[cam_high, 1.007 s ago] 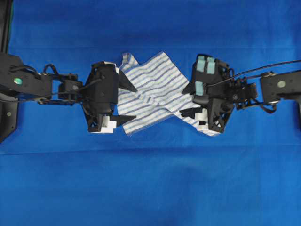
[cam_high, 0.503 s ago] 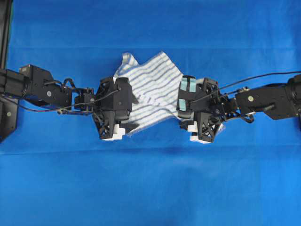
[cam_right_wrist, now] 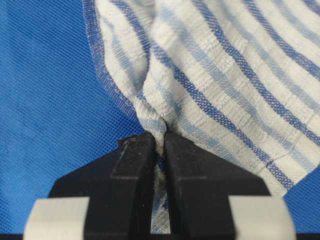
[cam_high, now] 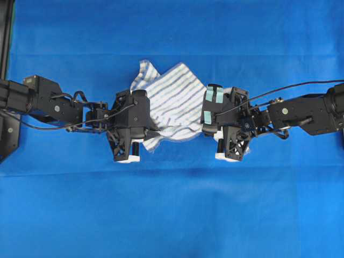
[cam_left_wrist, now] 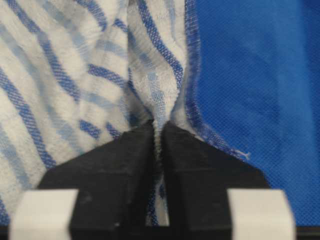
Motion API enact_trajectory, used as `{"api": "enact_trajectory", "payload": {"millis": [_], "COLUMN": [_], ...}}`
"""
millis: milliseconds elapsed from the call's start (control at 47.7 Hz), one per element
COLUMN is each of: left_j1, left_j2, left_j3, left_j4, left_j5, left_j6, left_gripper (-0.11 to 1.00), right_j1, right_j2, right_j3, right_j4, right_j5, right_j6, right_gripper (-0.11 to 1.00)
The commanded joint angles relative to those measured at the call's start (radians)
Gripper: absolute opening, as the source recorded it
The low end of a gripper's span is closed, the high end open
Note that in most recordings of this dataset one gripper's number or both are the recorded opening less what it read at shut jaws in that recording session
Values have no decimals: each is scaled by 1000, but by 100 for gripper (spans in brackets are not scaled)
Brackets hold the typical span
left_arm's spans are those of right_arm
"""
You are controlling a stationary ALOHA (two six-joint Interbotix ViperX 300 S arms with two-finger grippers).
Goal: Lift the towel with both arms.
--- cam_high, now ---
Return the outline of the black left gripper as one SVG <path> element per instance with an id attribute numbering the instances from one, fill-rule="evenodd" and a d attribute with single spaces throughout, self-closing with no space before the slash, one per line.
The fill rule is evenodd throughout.
<path id="1" fill-rule="evenodd" d="M 115 102 L 108 113 L 109 121 L 106 132 L 114 162 L 132 163 L 140 161 L 140 144 L 143 139 L 131 141 L 128 127 L 128 110 L 133 106 L 131 92 L 125 90 L 116 94 Z"/>

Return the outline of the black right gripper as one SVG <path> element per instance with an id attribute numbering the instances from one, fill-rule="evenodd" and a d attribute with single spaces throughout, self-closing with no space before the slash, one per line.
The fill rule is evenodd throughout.
<path id="1" fill-rule="evenodd" d="M 249 144 L 256 136 L 249 110 L 249 93 L 236 87 L 224 90 L 225 103 L 221 111 L 226 113 L 221 115 L 221 131 L 213 136 L 218 144 L 215 158 L 239 162 L 249 153 Z"/>

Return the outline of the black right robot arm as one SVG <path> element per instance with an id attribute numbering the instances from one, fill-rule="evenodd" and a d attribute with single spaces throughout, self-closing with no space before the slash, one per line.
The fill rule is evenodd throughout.
<path id="1" fill-rule="evenodd" d="M 315 136 L 343 130 L 343 81 L 324 94 L 307 94 L 292 99 L 275 100 L 251 105 L 248 92 L 232 88 L 223 95 L 223 103 L 214 113 L 218 132 L 216 159 L 242 161 L 253 138 L 273 134 L 282 140 L 289 136 L 289 129 L 300 127 Z"/>

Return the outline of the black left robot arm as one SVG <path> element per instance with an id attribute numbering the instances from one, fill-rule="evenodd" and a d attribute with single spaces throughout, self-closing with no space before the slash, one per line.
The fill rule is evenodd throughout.
<path id="1" fill-rule="evenodd" d="M 1 80 L 1 161 L 18 149 L 22 116 L 30 116 L 47 125 L 41 131 L 106 133 L 115 162 L 139 162 L 140 141 L 124 119 L 137 104 L 129 90 L 117 93 L 109 109 L 105 102 L 88 101 L 83 91 L 65 93 L 58 83 L 37 75 L 23 83 Z"/>

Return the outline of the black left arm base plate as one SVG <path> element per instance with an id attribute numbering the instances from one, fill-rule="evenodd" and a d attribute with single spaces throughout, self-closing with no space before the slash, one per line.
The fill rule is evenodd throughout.
<path id="1" fill-rule="evenodd" d="M 19 147 L 20 121 L 1 113 L 1 163 Z"/>

